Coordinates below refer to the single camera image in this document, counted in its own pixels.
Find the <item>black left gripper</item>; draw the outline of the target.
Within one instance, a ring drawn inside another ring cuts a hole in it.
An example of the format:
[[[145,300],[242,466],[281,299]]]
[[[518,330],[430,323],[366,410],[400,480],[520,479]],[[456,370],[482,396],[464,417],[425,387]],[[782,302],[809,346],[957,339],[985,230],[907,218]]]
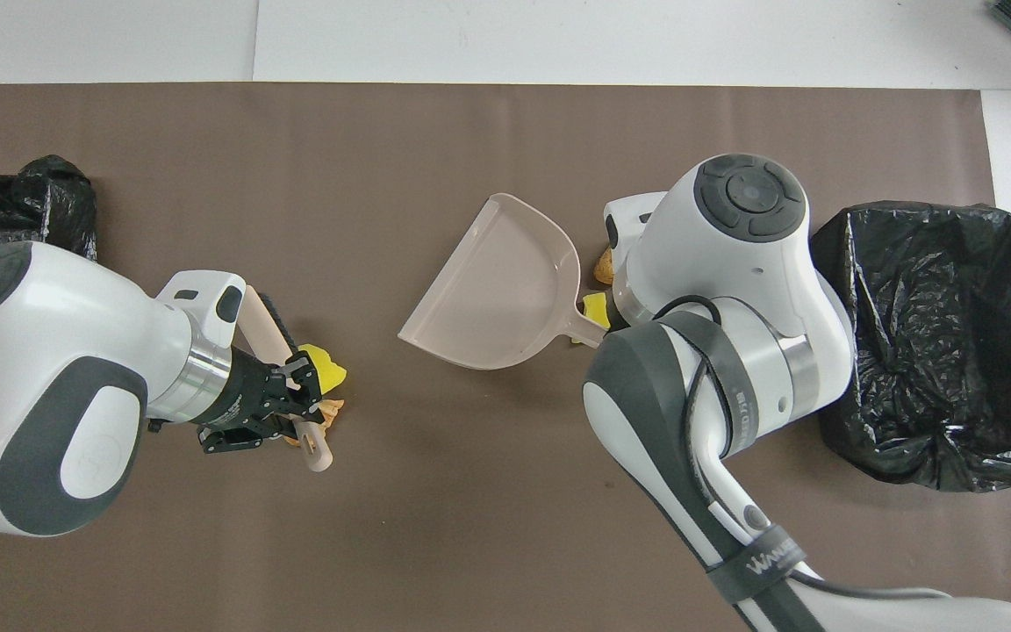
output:
[[[284,414],[314,413],[320,401],[319,371],[308,353],[270,365],[233,349],[224,388],[199,415],[202,451],[222,455],[281,437],[298,443],[296,427]]]

